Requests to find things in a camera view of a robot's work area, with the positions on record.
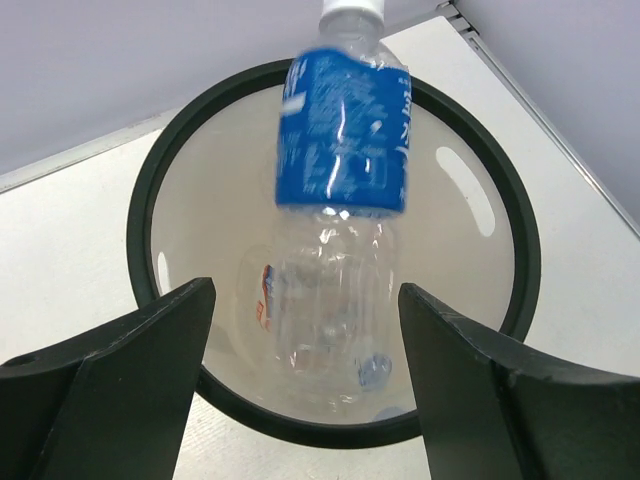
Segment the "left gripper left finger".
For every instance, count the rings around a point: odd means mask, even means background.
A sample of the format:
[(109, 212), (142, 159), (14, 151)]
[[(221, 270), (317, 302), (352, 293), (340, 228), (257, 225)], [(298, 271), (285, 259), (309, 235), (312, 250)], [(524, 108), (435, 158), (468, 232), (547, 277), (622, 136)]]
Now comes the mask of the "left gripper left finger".
[(2, 364), (2, 478), (172, 478), (215, 298), (197, 278)]

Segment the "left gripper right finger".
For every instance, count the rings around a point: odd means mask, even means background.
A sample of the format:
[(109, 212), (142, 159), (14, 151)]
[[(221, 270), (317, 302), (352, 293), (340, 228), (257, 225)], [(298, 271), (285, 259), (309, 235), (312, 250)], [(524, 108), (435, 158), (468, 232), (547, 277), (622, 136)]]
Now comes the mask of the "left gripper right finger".
[(435, 479), (635, 479), (639, 381), (535, 350), (402, 285), (401, 332)]

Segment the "orange label plastic bottle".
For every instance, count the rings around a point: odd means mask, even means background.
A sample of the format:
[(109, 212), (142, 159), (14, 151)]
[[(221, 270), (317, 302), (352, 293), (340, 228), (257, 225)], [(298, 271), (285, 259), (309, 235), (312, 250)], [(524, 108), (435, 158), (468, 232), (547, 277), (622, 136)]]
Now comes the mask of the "orange label plastic bottle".
[(351, 403), (385, 389), (393, 280), (376, 252), (318, 246), (276, 257), (262, 277), (267, 366), (305, 395)]

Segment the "blue label plastic bottle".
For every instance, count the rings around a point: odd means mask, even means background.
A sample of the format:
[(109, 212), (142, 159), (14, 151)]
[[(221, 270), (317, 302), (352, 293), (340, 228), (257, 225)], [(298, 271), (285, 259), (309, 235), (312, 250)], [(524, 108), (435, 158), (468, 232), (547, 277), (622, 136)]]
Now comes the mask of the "blue label plastic bottle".
[(279, 117), (275, 257), (336, 216), (355, 250), (396, 264), (405, 210), (412, 82), (382, 44), (380, 1), (327, 1), (316, 42), (292, 61)]

